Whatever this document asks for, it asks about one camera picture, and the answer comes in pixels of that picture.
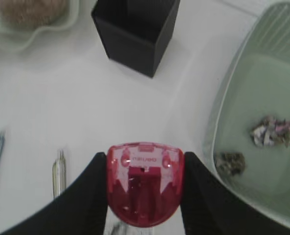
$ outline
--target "pen tip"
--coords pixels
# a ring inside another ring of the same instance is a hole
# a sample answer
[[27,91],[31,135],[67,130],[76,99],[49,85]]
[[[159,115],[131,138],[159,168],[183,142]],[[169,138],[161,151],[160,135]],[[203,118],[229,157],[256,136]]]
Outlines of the pen tip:
[[6,131],[5,130],[1,130],[0,131],[0,138],[4,138],[5,134],[6,134]]
[[64,158],[65,157],[65,152],[64,152],[64,150],[63,149],[59,149],[59,151],[58,151],[58,158]]

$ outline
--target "pencil shavings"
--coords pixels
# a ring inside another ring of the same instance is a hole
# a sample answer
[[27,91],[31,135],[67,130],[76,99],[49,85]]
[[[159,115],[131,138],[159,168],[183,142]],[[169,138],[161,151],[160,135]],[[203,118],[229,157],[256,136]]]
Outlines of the pencil shavings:
[[264,118],[250,133],[258,147],[290,145],[290,121],[280,121],[273,116]]
[[217,171],[228,176],[240,175],[245,170],[245,158],[242,153],[220,153],[214,156]]

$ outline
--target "bowl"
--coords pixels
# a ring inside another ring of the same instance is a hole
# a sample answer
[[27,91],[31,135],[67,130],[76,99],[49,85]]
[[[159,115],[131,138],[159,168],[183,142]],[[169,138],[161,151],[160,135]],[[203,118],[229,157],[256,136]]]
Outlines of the bowl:
[[32,44],[42,32],[58,32],[72,27],[79,16],[79,0],[69,0],[68,10],[51,25],[41,26],[34,30],[11,28],[0,20],[0,49],[6,52],[20,52]]

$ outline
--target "pencil sharpener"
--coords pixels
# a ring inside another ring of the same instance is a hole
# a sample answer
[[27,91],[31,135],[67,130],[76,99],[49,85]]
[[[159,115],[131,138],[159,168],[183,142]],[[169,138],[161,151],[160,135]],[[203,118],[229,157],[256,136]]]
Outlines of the pencil sharpener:
[[180,204],[183,172],[178,148],[149,142],[113,146],[107,155],[108,204],[127,224],[158,225]]

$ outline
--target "brown granules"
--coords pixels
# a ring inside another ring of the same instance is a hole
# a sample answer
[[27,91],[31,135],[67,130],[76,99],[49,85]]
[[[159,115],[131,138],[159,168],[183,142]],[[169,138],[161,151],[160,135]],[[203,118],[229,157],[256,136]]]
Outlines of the brown granules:
[[0,0],[0,18],[10,26],[34,29],[53,23],[66,8],[67,0]]

